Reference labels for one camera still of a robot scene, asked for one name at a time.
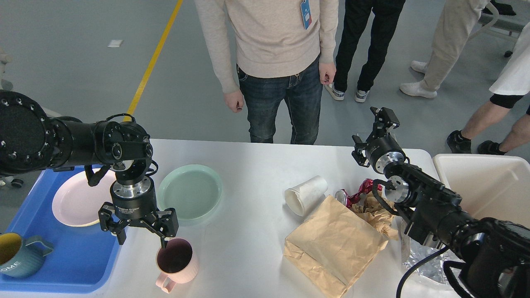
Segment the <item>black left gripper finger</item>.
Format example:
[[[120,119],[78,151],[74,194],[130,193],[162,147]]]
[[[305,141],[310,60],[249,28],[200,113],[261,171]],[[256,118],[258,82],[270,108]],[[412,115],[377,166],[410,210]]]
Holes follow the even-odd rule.
[[[110,231],[118,240],[119,245],[123,245],[126,240],[125,227],[128,226],[127,219],[113,220],[114,205],[104,202],[98,211],[99,223],[102,231]]]
[[[178,231],[178,219],[174,208],[164,211],[152,211],[143,217],[143,225],[160,238],[161,249],[166,248],[168,239],[174,238]]]

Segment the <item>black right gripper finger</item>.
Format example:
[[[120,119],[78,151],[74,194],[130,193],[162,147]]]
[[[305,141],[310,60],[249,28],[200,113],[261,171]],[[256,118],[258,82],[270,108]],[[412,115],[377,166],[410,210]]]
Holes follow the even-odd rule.
[[[370,107],[371,112],[375,115],[373,129],[370,134],[370,140],[383,138],[390,134],[390,130],[395,130],[400,126],[399,119],[394,111],[389,108]]]
[[[355,143],[354,150],[352,151],[352,157],[358,163],[359,166],[369,167],[369,160],[363,153],[368,143],[363,142],[363,140],[358,135],[352,135],[352,139]]]

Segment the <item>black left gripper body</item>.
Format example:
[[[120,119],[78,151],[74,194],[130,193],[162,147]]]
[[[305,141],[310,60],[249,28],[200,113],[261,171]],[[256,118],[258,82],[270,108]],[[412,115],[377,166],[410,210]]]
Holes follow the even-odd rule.
[[[140,220],[152,225],[157,220],[157,201],[154,182],[144,177],[134,185],[121,185],[118,181],[111,186],[112,204],[118,219],[130,220],[139,225]]]

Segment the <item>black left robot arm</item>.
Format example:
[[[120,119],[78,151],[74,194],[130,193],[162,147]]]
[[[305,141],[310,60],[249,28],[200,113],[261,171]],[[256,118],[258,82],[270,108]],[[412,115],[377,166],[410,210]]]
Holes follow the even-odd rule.
[[[127,226],[156,234],[162,248],[176,236],[176,210],[157,207],[153,147],[135,118],[118,123],[110,116],[85,124],[74,117],[47,116],[36,101],[21,93],[2,90],[0,100],[2,177],[83,166],[88,185],[94,187],[113,171],[111,198],[99,209],[101,229],[114,234],[121,245]]]

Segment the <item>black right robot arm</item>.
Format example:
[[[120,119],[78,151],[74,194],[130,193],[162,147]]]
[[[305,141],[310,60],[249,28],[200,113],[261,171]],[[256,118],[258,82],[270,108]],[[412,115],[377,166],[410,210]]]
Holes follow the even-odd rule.
[[[401,278],[401,296],[409,275],[451,250],[460,262],[443,262],[443,272],[462,298],[528,298],[530,250],[528,228],[494,218],[474,219],[460,207],[459,194],[410,163],[390,134],[399,127],[393,110],[371,107],[375,116],[366,141],[353,135],[352,156],[386,177],[375,179],[372,192],[392,215],[407,223],[405,234],[422,245],[438,248]]]

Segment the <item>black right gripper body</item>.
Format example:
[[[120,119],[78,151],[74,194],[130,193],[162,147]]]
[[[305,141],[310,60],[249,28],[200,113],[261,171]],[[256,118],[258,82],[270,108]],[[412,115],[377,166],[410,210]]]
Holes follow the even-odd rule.
[[[366,158],[379,174],[392,162],[405,162],[406,155],[391,135],[366,140]]]

